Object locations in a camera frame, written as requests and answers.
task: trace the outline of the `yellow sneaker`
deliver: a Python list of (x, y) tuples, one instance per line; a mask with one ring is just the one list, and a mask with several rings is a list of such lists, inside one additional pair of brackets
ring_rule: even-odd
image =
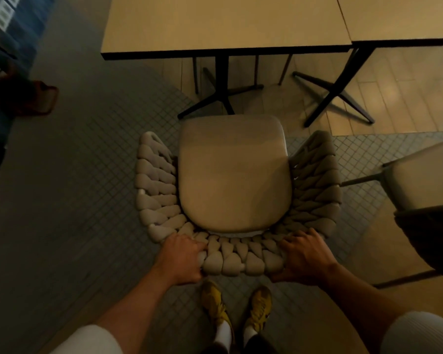
[(265, 285), (262, 285), (251, 296), (251, 316), (246, 320), (244, 328), (252, 326), (259, 333), (263, 330), (271, 309), (271, 291)]
[(206, 280), (202, 284), (201, 295), (202, 307), (206, 310), (210, 321), (215, 326), (215, 329), (226, 321), (231, 328), (231, 342), (234, 343), (235, 335), (233, 332), (233, 326), (231, 325), (230, 318), (226, 313), (225, 304), (222, 301), (222, 293), (212, 281)]

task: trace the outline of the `black table leg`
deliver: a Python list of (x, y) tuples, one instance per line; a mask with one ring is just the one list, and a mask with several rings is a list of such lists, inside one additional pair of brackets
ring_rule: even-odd
[(357, 110), (364, 118), (368, 120), (369, 123), (373, 124), (375, 121), (348, 93), (345, 92), (345, 87), (353, 79), (355, 74), (360, 70), (364, 62), (373, 53), (374, 47), (360, 47), (355, 48), (351, 55), (349, 56), (348, 62), (344, 66), (343, 72), (340, 74), (335, 83), (327, 82), (322, 79), (309, 76), (300, 72), (292, 72), (293, 76), (305, 79), (319, 87), (322, 87), (329, 91), (325, 98), (320, 102), (320, 104), (315, 108), (315, 110), (310, 114), (304, 123), (304, 127), (309, 127), (315, 119), (317, 119), (325, 108), (331, 103), (333, 98), (340, 97), (343, 101), (352, 106)]
[(249, 90), (254, 89), (262, 89), (264, 88), (264, 85), (257, 84), (257, 59), (256, 59), (256, 65), (255, 65), (255, 72), (254, 72), (254, 84), (248, 87), (240, 87), (240, 88), (233, 88), (228, 89), (228, 60), (229, 56), (216, 56), (215, 57), (215, 75), (207, 69), (203, 68), (204, 74), (207, 76), (210, 83), (213, 84), (215, 87), (215, 93), (208, 96), (204, 100), (198, 102), (194, 106), (191, 106), (189, 109), (184, 110), (182, 113), (177, 115), (177, 118), (182, 119), (186, 115), (195, 112), (196, 110), (208, 106), (209, 104), (220, 101), (225, 106), (226, 112), (228, 114), (235, 114), (233, 111), (233, 107), (230, 104), (230, 101), (228, 100), (228, 96), (232, 96), (235, 94), (240, 94), (247, 92)]

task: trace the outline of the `gray floor mat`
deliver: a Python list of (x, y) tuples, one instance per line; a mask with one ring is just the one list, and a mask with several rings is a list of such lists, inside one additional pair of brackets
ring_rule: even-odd
[[(105, 62), (101, 35), (58, 0), (32, 72), (59, 86), (52, 115), (17, 119), (0, 169), (0, 353), (39, 350), (97, 292), (119, 298), (151, 266), (158, 246), (139, 224), (133, 178), (138, 136), (151, 130), (177, 153), (178, 112), (191, 101), (142, 61)], [(417, 150), (443, 133), (337, 137), (345, 179)], [(289, 153), (304, 139), (289, 138)], [(345, 190), (335, 235), (343, 260), (385, 194), (378, 184)], [(251, 292), (270, 286), (266, 337), (288, 353), (318, 289), (265, 277), (217, 277), (241, 324)], [(213, 339), (199, 285), (172, 288), (158, 307), (150, 353), (197, 353)]]

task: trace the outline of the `wooden floor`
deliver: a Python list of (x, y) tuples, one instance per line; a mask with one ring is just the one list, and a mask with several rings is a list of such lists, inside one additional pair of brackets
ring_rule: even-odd
[[(103, 31), (111, 0), (66, 1)], [(361, 121), (362, 117), (342, 100), (335, 99), (335, 106), (358, 118), (329, 107), (308, 129), (303, 129), (303, 120), (317, 103), (291, 76), (286, 77), (282, 86), (277, 85), (286, 59), (287, 55), (260, 57), (259, 82), (265, 88), (230, 97), (236, 113), (275, 115), (287, 136), (308, 135), (316, 129), (331, 131), (333, 135), (443, 131), (443, 47), (381, 48), (372, 54), (346, 88), (376, 120), (372, 126)], [(295, 55), (288, 74), (298, 70), (334, 81), (347, 59), (346, 53)], [(195, 94), (192, 59), (145, 62), (194, 101), (213, 92), (207, 78), (201, 76), (201, 68), (215, 73), (214, 58), (198, 59), (199, 96)], [(254, 56), (231, 57), (229, 73), (230, 87), (252, 84)], [(312, 84), (310, 87), (325, 94), (321, 88)], [(218, 102), (209, 108), (214, 115), (225, 113)]]

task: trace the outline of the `sock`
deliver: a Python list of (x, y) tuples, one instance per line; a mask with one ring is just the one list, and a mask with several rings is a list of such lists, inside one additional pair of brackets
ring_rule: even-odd
[(243, 333), (243, 348), (248, 344), (249, 339), (258, 334), (252, 326), (248, 326)]
[(223, 321), (223, 323), (218, 326), (214, 342), (223, 345), (228, 351), (228, 354), (230, 354), (231, 327), (226, 321)]

